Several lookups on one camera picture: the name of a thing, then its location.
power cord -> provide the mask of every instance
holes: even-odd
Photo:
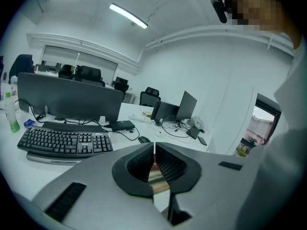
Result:
[[[35,117],[35,114],[34,114],[34,111],[33,111],[33,107],[32,107],[32,105],[31,105],[28,101],[26,101],[25,99],[18,99],[18,100],[15,101],[15,103],[16,103],[17,101],[25,102],[26,104],[28,104],[28,105],[30,106],[31,111],[32,111],[32,114],[33,114],[33,116],[34,116],[34,118],[35,118],[35,120],[36,120],[37,122],[39,122],[39,123],[41,123],[41,124],[43,124],[43,123],[46,122],[46,121],[44,121],[44,122],[39,121],[39,120]],[[121,133],[121,132],[118,132],[118,131],[111,131],[111,130],[106,130],[106,129],[104,129],[104,128],[103,128],[104,126],[102,126],[102,125],[97,121],[97,119],[92,119],[91,121],[87,121],[87,122],[86,122],[86,120],[84,120],[82,124],[80,124],[80,120],[79,120],[78,122],[69,121],[69,120],[67,120],[66,118],[58,118],[57,120],[65,121],[65,122],[73,123],[73,124],[78,124],[78,125],[86,125],[86,124],[88,124],[88,123],[95,122],[95,123],[97,123],[97,124],[102,128],[102,130],[104,130],[104,131],[106,131],[106,132],[119,133],[119,134],[123,135],[124,137],[126,137],[128,140],[131,140],[131,141],[134,141],[134,140],[136,140],[137,138],[140,137],[140,132],[139,132],[139,130],[137,129],[137,127],[135,127],[135,129],[138,131],[138,136],[137,136],[135,139],[130,139],[129,137],[127,137],[126,135],[124,135],[124,134]]]
[[[138,135],[138,137],[136,137],[135,139],[130,139],[129,137],[125,136],[125,135],[124,135],[123,133],[121,133],[121,132],[104,129],[103,127],[106,127],[106,126],[102,126],[102,125],[97,121],[97,119],[95,119],[94,122],[96,122],[96,123],[102,128],[102,130],[107,131],[107,132],[119,133],[119,134],[123,135],[124,137],[126,137],[128,140],[131,140],[131,141],[134,141],[134,140],[136,140],[137,138],[140,137],[140,132],[139,132],[139,130],[137,129],[136,126],[134,126],[134,128],[138,131],[138,134],[139,134],[139,135]]]
[[[35,120],[36,120],[38,123],[41,123],[41,124],[44,123],[44,121],[42,122],[42,121],[39,120],[40,118],[43,118],[42,115],[37,116],[37,117],[40,117],[40,118],[35,117],[35,114],[34,114],[34,111],[33,111],[33,107],[32,107],[32,105],[30,105],[30,103],[29,103],[28,101],[26,101],[25,99],[18,99],[18,100],[16,100],[14,103],[16,103],[16,102],[18,102],[18,101],[22,101],[22,102],[25,102],[26,104],[28,104],[28,105],[30,106],[30,109],[31,109],[31,111],[32,111],[32,114],[33,114]]]
[[[163,127],[163,121],[164,121],[164,119],[168,116],[168,115],[172,115],[171,113],[169,113],[169,114],[167,114],[163,119],[162,119],[162,123],[161,123],[161,127],[162,127],[162,129],[166,132],[166,133],[168,133],[165,129],[164,129],[164,127]],[[189,136],[174,136],[174,137],[178,137],[178,138],[189,138]]]

ceiling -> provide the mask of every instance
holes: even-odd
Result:
[[[180,30],[221,24],[210,0],[39,0],[42,18],[57,16],[65,20],[87,22],[92,28],[108,33],[130,34],[145,44]],[[131,21],[111,11],[116,3],[144,21],[148,28],[132,26]]]

computer mouse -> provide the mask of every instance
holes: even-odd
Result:
[[[147,143],[147,142],[150,142],[150,140],[144,136],[140,136],[139,137],[139,142],[140,143]]]

green bottle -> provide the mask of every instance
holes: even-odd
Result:
[[[5,93],[4,105],[5,105],[6,116],[8,117],[9,122],[10,122],[11,131],[15,133],[20,129],[20,127],[16,119],[14,103],[11,98],[10,92]]]

fluorescent light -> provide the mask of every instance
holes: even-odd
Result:
[[[130,13],[129,11],[125,10],[124,8],[112,3],[110,5],[110,9],[114,10],[117,13],[120,13],[121,15],[125,16],[126,18],[132,20],[134,23],[138,24],[141,28],[146,29],[148,27],[148,24],[146,24],[144,21],[136,17],[134,14]]]

